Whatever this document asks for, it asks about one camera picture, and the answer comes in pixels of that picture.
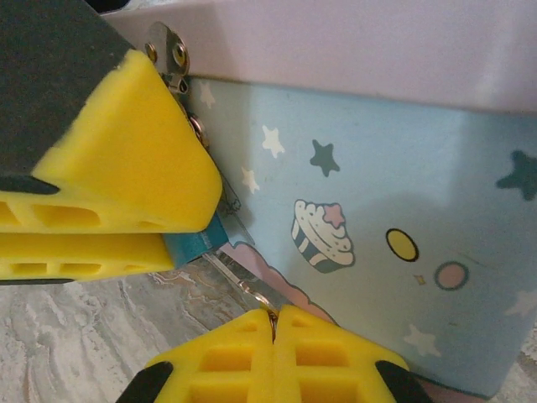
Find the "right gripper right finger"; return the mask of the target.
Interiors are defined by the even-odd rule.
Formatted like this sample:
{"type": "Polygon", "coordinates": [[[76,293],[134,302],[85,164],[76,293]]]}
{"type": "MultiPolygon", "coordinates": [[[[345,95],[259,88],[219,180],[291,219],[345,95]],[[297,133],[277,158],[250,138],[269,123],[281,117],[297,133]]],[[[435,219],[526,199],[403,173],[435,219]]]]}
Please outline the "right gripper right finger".
{"type": "Polygon", "coordinates": [[[274,403],[432,403],[393,351],[296,306],[274,340],[274,403]]]}

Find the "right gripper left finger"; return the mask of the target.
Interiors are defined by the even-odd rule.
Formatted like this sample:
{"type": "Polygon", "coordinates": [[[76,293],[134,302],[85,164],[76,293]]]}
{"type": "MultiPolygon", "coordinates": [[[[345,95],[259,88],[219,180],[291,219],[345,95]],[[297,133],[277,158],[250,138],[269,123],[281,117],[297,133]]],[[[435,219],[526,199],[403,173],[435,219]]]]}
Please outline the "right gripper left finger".
{"type": "Polygon", "coordinates": [[[249,311],[158,355],[128,384],[128,403],[271,403],[273,329],[249,311]]]}

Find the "silver key with ring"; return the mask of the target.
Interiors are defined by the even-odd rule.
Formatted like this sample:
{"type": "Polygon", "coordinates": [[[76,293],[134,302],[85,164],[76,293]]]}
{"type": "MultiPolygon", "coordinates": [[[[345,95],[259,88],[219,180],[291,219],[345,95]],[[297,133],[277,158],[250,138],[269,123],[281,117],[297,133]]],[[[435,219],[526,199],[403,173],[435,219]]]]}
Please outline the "silver key with ring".
{"type": "Polygon", "coordinates": [[[253,308],[267,312],[272,341],[275,342],[279,313],[291,301],[221,251],[204,253],[202,258],[217,269],[235,290],[240,291],[253,308]]]}

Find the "blue padlock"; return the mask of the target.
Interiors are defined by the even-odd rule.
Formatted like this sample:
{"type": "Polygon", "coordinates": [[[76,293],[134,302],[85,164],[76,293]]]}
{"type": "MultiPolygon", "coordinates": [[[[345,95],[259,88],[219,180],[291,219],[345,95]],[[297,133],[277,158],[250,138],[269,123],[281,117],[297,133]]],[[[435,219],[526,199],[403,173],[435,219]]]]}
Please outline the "blue padlock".
{"type": "Polygon", "coordinates": [[[208,227],[198,233],[165,233],[163,239],[176,269],[228,242],[226,230],[217,213],[213,215],[208,227]]]}

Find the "silver hasp latch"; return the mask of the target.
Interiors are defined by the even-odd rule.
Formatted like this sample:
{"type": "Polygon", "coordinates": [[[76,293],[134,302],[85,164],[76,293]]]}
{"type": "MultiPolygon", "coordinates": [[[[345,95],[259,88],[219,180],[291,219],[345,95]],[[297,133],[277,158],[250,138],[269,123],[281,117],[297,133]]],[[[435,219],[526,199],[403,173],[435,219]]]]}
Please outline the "silver hasp latch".
{"type": "Polygon", "coordinates": [[[188,112],[184,105],[190,90],[190,57],[184,41],[166,24],[157,21],[147,30],[144,51],[180,106],[196,137],[208,150],[210,143],[204,125],[194,113],[188,112]]]}

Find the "blue cartoon tin box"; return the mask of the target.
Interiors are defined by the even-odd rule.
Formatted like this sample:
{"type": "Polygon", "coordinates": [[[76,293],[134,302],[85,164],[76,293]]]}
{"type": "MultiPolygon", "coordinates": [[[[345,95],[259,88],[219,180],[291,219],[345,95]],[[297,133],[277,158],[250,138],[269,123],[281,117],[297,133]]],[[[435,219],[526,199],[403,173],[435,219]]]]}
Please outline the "blue cartoon tin box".
{"type": "Polygon", "coordinates": [[[537,318],[537,0],[179,0],[227,254],[489,403],[537,318]]]}

